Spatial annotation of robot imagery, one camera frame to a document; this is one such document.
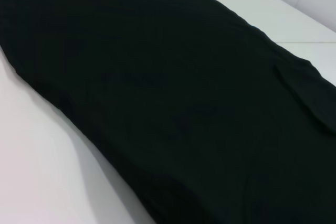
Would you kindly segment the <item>black shirt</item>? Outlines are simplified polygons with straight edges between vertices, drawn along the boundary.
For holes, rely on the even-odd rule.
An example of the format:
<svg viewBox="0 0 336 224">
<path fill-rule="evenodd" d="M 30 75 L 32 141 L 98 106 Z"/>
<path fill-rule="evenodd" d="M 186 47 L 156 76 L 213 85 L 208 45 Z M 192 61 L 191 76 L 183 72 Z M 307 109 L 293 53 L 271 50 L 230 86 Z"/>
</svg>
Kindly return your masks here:
<svg viewBox="0 0 336 224">
<path fill-rule="evenodd" d="M 0 0 L 16 73 L 157 224 L 336 224 L 336 87 L 216 0 Z"/>
</svg>

